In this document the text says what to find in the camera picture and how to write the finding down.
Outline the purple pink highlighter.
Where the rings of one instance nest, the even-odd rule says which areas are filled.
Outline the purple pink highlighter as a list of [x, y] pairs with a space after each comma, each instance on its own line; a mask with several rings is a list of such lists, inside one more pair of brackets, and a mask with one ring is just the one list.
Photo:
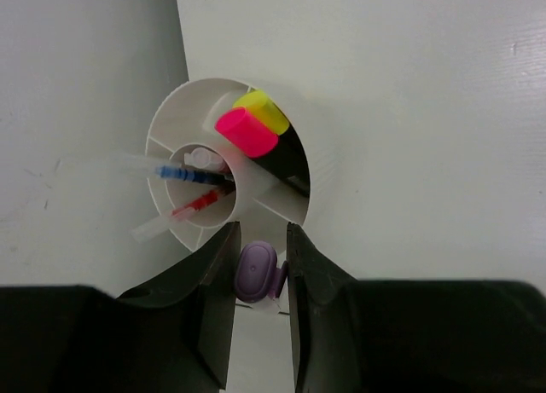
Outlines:
[[288, 277], [288, 263], [277, 265], [276, 249], [264, 241], [246, 244], [239, 256], [233, 281], [235, 296], [252, 309], [277, 315]]

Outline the pink black highlighter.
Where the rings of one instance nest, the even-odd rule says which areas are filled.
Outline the pink black highlighter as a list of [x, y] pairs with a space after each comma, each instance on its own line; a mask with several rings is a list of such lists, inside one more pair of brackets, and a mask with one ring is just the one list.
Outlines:
[[311, 180], [305, 157], [244, 107], [220, 116], [214, 129], [250, 160], [306, 198]]

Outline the blue pen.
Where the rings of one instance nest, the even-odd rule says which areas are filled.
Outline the blue pen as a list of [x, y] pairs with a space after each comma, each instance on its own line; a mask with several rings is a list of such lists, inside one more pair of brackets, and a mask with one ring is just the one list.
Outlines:
[[80, 170], [92, 165], [100, 166], [117, 174], [124, 173], [147, 179], [175, 180], [212, 186], [234, 183], [234, 178], [230, 174], [195, 169], [171, 159], [123, 152], [113, 152], [94, 158], [66, 157], [61, 160], [59, 169]]

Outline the red pen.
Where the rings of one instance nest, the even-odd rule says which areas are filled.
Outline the red pen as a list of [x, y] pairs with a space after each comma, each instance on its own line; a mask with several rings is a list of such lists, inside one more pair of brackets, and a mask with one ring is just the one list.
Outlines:
[[233, 182], [226, 182], [222, 185], [207, 191], [189, 203], [180, 206], [172, 211], [158, 215], [156, 218], [131, 230], [131, 235], [136, 241], [144, 242], [163, 234], [177, 224], [189, 220], [198, 213], [220, 201], [235, 191]]

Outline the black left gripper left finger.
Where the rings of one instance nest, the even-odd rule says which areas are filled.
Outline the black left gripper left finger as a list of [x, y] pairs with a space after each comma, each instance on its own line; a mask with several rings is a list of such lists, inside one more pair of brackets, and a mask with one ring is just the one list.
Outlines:
[[1, 290], [4, 392], [218, 392], [227, 385], [241, 245], [198, 251], [114, 298], [90, 286]]

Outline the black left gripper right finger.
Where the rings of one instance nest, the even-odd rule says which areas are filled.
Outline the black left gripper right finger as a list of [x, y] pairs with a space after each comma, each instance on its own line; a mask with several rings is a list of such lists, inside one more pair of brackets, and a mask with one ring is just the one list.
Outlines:
[[545, 298], [517, 280], [359, 280], [287, 227], [298, 392], [542, 392]]

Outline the yellow black highlighter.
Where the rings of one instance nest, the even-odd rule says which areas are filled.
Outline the yellow black highlighter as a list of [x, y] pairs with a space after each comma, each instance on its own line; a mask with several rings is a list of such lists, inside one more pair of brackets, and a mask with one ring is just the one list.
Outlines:
[[236, 107], [246, 108], [268, 129], [289, 142], [306, 160], [305, 150], [295, 129], [281, 109], [262, 90], [253, 90], [239, 97], [232, 105], [232, 108]]

